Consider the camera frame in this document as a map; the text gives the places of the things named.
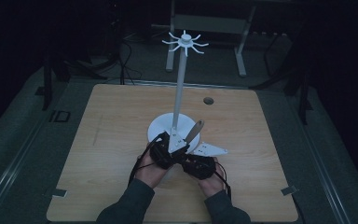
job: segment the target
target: small round object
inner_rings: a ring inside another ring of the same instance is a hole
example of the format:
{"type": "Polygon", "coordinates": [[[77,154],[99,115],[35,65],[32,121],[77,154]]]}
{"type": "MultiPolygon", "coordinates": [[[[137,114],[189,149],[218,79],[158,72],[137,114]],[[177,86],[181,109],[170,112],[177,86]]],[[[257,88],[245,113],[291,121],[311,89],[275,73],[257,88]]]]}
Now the small round object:
{"type": "Polygon", "coordinates": [[[206,104],[206,105],[212,105],[214,103],[214,100],[213,98],[211,97],[205,97],[203,102],[206,104]]]}

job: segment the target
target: person's left hand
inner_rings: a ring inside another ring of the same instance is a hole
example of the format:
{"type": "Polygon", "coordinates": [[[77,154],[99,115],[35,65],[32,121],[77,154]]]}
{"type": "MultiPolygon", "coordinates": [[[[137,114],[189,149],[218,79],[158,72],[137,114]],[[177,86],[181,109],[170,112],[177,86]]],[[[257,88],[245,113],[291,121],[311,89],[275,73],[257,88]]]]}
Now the person's left hand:
{"type": "MultiPolygon", "coordinates": [[[[150,151],[147,151],[144,158],[142,159],[141,163],[139,164],[139,167],[142,167],[142,166],[145,166],[145,165],[148,165],[151,163],[154,163],[154,161],[150,157],[150,151]]],[[[152,164],[152,165],[149,165],[149,166],[139,169],[135,173],[135,178],[143,181],[144,183],[146,183],[146,185],[148,185],[150,188],[153,189],[159,184],[162,177],[164,177],[165,174],[167,174],[168,170],[164,170],[164,169],[160,168],[159,166],[157,166],[156,164],[152,164]]]]}

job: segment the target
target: person's right hand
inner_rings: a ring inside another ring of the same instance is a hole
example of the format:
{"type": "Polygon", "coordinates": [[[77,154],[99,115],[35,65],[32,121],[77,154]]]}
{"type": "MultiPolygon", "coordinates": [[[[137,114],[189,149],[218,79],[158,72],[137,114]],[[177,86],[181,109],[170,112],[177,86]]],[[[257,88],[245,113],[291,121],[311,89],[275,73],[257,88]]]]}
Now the person's right hand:
{"type": "MultiPolygon", "coordinates": [[[[216,172],[218,174],[220,174],[221,176],[223,176],[223,171],[220,168],[220,166],[218,164],[216,164],[215,166],[216,166],[216,172]]],[[[202,192],[204,193],[204,195],[207,198],[215,195],[215,193],[224,189],[224,183],[217,175],[212,175],[211,177],[209,177],[207,179],[203,179],[203,180],[197,179],[197,180],[199,182],[199,186],[200,186],[202,192]]]]}

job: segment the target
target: dark background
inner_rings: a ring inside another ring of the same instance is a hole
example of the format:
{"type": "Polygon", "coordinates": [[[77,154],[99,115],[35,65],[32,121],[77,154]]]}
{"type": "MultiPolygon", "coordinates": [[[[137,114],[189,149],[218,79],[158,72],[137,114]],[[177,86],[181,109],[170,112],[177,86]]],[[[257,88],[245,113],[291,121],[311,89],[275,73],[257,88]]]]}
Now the dark background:
{"type": "MultiPolygon", "coordinates": [[[[358,169],[358,0],[270,2],[258,1],[252,31],[289,34],[294,47],[284,67],[310,69],[310,84],[358,169]]],[[[169,12],[161,0],[0,1],[0,117],[46,54],[86,61],[111,22],[148,38],[150,23],[169,24],[169,12]]]]}

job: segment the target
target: white base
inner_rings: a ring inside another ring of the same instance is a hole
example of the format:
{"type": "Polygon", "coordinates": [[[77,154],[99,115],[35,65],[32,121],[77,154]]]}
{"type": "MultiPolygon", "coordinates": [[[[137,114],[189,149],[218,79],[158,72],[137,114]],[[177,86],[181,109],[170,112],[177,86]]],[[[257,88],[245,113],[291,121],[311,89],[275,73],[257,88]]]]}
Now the white base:
{"type": "MultiPolygon", "coordinates": [[[[172,121],[173,121],[173,113],[167,113],[158,116],[155,118],[147,130],[147,139],[149,142],[151,142],[153,139],[157,137],[157,135],[167,132],[168,134],[171,134],[171,127],[172,127],[172,121]]],[[[178,124],[177,124],[177,133],[185,139],[187,134],[190,132],[190,130],[193,128],[194,124],[196,122],[191,119],[190,117],[179,114],[178,124]]],[[[193,141],[190,142],[190,148],[187,151],[191,151],[199,144],[200,141],[200,134],[197,134],[197,136],[193,139],[193,141]]]]}

